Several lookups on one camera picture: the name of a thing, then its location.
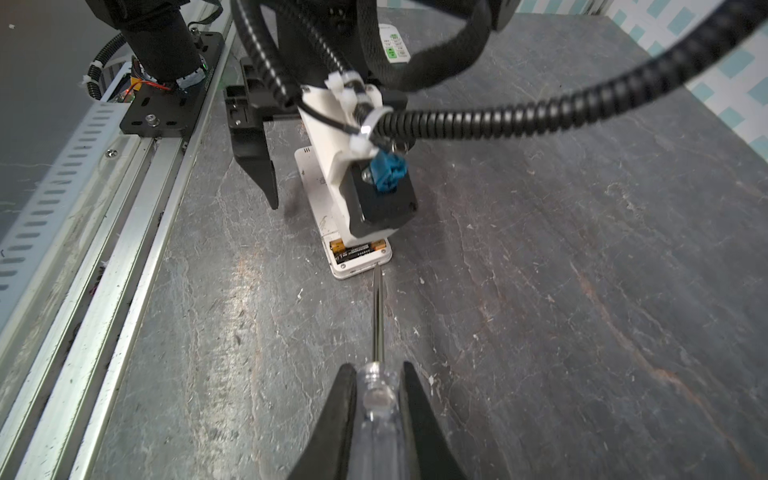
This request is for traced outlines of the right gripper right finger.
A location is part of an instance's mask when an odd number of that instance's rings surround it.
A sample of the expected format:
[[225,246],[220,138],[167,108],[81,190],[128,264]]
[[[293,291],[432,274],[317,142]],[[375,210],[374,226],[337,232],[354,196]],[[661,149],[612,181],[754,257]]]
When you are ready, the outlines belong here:
[[400,410],[410,479],[466,479],[451,452],[414,365],[401,370]]

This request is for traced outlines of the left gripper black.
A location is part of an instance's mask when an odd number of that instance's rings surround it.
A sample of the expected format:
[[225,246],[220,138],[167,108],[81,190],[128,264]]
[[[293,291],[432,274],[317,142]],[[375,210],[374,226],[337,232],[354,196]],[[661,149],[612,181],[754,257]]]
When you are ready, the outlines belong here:
[[230,108],[242,105],[243,121],[236,120],[230,126],[233,156],[241,169],[262,190],[270,208],[279,208],[276,171],[271,160],[265,122],[280,119],[297,119],[302,113],[333,129],[358,129],[365,117],[375,108],[373,97],[381,94],[382,103],[400,111],[407,106],[407,95],[388,90],[378,79],[364,79],[353,69],[331,71],[324,79],[325,92],[331,95],[331,103],[343,110],[339,119],[305,101],[310,93],[307,85],[300,85],[288,70],[269,70],[262,80],[263,71],[252,60],[240,60],[244,83],[226,88],[225,102]]

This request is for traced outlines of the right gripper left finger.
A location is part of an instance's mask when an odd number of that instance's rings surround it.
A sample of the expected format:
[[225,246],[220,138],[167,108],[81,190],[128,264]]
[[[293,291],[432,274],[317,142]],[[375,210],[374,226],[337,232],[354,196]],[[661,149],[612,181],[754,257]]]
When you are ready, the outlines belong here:
[[357,403],[357,370],[343,364],[288,479],[346,479]]

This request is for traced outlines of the clear handle screwdriver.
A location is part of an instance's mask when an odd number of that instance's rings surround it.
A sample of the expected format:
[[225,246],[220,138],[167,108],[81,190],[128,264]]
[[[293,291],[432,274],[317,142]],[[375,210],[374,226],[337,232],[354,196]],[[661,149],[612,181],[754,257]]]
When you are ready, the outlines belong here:
[[404,374],[386,363],[385,286],[373,269],[372,355],[356,374],[348,479],[419,479]]

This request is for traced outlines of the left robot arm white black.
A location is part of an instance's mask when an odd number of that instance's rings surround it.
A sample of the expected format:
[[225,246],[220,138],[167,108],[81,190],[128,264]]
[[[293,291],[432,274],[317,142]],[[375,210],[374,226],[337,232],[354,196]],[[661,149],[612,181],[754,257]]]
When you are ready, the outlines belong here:
[[[495,207],[508,197],[514,210],[613,219],[765,220],[765,163],[677,101],[685,81],[734,54],[766,20],[763,1],[727,1],[686,40],[642,58],[603,20],[589,21],[587,33],[556,33],[559,47],[539,54],[533,42],[548,25],[526,18],[520,39],[493,42],[475,67],[381,127],[453,154],[484,152],[491,178],[477,196]],[[503,45],[514,49],[509,61]]]

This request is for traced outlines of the black AA battery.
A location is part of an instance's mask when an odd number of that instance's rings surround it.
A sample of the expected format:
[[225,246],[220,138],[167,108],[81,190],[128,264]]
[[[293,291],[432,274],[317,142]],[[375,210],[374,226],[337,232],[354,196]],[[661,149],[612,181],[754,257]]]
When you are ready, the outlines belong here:
[[341,265],[364,255],[384,250],[387,247],[387,241],[378,240],[354,247],[346,247],[341,239],[336,239],[329,243],[329,247],[335,262]]

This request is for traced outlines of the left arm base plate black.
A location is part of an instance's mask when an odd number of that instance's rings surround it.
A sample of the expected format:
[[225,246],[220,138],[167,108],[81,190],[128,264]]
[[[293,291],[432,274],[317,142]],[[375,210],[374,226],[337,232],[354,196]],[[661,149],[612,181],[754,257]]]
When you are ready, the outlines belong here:
[[195,129],[223,52],[224,37],[218,32],[202,33],[194,41],[182,27],[172,28],[171,33],[164,39],[154,35],[152,51],[140,49],[139,60],[148,74],[158,80],[175,81],[192,73],[196,66],[202,77],[191,86],[176,86],[169,91],[142,87],[120,123],[124,134],[189,139]]

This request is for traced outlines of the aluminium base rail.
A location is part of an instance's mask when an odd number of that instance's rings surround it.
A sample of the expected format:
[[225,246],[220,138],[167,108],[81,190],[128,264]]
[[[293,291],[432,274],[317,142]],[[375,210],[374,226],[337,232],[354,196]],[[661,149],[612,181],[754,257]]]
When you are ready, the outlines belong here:
[[1,335],[1,475],[85,479],[203,144],[233,40],[189,139],[117,131]]

